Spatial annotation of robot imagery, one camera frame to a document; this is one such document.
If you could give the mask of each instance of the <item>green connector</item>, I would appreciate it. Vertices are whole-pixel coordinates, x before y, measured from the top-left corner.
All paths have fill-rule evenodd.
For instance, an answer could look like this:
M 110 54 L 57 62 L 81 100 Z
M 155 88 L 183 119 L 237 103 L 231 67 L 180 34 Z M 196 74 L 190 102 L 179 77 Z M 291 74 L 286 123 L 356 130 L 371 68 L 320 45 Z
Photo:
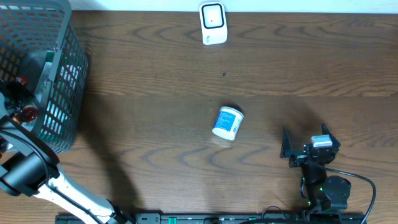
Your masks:
M 177 224 L 177 218 L 169 218 L 169 224 Z

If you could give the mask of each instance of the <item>white backdrop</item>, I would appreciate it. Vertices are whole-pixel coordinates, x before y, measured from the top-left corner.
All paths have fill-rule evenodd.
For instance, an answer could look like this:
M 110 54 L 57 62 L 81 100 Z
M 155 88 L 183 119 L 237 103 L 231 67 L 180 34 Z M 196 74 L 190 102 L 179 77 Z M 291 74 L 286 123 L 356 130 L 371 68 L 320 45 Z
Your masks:
M 203 0 L 70 0 L 74 10 L 198 11 Z M 221 0 L 229 12 L 398 13 L 398 0 Z

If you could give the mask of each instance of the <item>wood grain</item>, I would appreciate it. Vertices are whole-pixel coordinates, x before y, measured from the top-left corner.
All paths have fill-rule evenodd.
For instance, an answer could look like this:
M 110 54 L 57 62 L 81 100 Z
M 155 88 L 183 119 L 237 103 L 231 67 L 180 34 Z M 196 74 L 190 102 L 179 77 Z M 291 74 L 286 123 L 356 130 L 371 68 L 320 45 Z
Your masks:
M 300 169 L 279 159 L 282 128 L 301 147 L 325 122 L 342 145 L 330 167 L 377 186 L 369 223 L 396 223 L 398 16 L 227 17 L 228 41 L 204 46 L 197 13 L 74 12 L 91 72 L 75 145 L 60 155 L 67 173 L 130 211 L 295 210 L 307 201 Z M 211 133 L 228 104 L 245 114 L 233 142 Z M 371 187 L 349 180 L 348 211 L 365 212 Z M 65 212 L 4 193 L 0 205 L 1 223 Z

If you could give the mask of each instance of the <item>cylindrical container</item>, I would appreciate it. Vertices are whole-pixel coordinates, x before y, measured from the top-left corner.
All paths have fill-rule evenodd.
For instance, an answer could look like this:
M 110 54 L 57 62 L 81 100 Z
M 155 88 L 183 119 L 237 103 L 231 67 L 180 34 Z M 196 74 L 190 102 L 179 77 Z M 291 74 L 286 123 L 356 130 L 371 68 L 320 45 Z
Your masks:
M 213 133 L 221 138 L 233 141 L 243 120 L 243 114 L 229 106 L 223 106 L 218 114 Z

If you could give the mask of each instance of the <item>gray basket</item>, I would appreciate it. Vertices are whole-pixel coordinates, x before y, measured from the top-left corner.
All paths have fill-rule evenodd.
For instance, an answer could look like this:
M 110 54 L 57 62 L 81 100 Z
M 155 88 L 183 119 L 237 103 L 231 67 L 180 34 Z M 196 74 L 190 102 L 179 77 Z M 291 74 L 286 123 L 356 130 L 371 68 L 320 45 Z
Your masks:
M 72 146 L 88 69 L 71 13 L 67 0 L 0 0 L 0 78 L 29 78 L 39 115 L 24 127 L 56 153 Z

